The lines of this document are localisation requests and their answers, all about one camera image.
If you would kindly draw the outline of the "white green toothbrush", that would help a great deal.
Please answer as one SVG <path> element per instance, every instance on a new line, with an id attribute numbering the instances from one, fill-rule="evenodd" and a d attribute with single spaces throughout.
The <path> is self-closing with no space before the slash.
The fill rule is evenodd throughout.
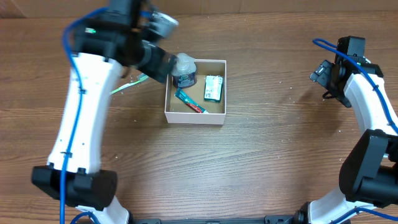
<path id="1" fill-rule="evenodd" d="M 136 81 L 130 82 L 130 83 L 126 83 L 126 84 L 120 86 L 119 88 L 117 88 L 117 89 L 111 91 L 111 92 L 110 92 L 110 95 L 113 95 L 113 94 L 115 94 L 115 93 L 117 93 L 117 92 L 120 92 L 120 91 L 122 91 L 122 90 L 124 90 L 124 89 L 127 89 L 127 88 L 129 88 L 129 87 L 132 87 L 132 86 L 134 86 L 134 85 L 140 84 L 140 83 L 142 83 L 142 82 L 144 82 L 144 81 L 146 81 L 146 80 L 148 80 L 148 79 L 149 79 L 149 76 L 147 76 L 146 74 L 142 73 L 142 74 L 140 74 L 140 75 L 137 77 L 137 80 L 136 80 Z"/>

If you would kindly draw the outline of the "green red toothpaste tube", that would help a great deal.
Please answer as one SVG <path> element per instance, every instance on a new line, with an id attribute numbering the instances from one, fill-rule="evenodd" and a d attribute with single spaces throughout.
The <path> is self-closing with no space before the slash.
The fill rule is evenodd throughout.
<path id="1" fill-rule="evenodd" d="M 192 98 L 190 98 L 181 88 L 178 88 L 175 96 L 184 102 L 188 107 L 197 113 L 208 113 L 206 109 L 196 103 Z"/>

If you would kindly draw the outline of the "green white soap bar pack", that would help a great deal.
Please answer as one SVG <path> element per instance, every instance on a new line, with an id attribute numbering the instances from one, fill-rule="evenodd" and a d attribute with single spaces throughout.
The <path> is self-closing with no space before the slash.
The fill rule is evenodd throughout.
<path id="1" fill-rule="evenodd" d="M 205 77 L 204 100 L 216 103 L 221 102 L 223 92 L 223 77 L 207 75 Z"/>

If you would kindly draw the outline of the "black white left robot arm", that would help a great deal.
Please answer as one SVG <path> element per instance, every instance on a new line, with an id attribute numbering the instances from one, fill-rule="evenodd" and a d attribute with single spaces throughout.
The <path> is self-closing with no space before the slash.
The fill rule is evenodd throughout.
<path id="1" fill-rule="evenodd" d="M 70 81 L 57 139 L 47 163 L 35 166 L 31 181 L 59 205 L 79 210 L 93 223 L 132 223 L 116 197 L 117 173 L 101 168 L 101 142 L 117 82 L 135 68 L 163 83 L 176 56 L 159 47 L 178 26 L 171 16 L 142 1 L 111 1 L 72 22 L 62 42 Z"/>

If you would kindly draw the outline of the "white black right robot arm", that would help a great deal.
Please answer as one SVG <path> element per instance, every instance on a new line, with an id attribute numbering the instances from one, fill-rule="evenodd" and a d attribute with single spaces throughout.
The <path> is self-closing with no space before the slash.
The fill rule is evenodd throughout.
<path id="1" fill-rule="evenodd" d="M 303 204 L 287 223 L 349 223 L 361 213 L 395 222 L 397 217 L 379 212 L 397 204 L 397 115 L 380 66 L 365 57 L 362 37 L 312 42 L 333 52 L 335 60 L 324 60 L 310 79 L 326 89 L 323 99 L 354 110 L 361 137 L 341 166 L 338 186 Z"/>

